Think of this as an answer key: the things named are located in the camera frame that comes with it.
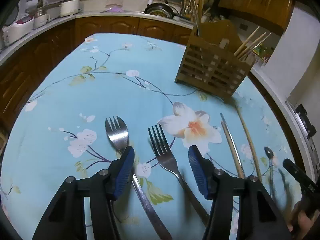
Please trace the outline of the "person's right hand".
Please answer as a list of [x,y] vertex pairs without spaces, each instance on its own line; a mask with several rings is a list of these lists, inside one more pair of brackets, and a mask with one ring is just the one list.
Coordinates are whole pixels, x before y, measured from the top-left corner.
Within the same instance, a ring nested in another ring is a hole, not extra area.
[[[291,232],[293,229],[296,231],[296,236],[294,239],[303,239],[306,234],[309,232],[309,230],[312,228],[314,222],[317,220],[319,216],[319,211],[315,211],[314,215],[312,218],[309,218],[304,210],[300,209],[300,201],[298,201],[295,206],[293,211],[291,212],[289,222],[287,224],[287,227],[289,231]],[[292,221],[296,217],[297,219],[297,224],[298,225],[293,225]]]

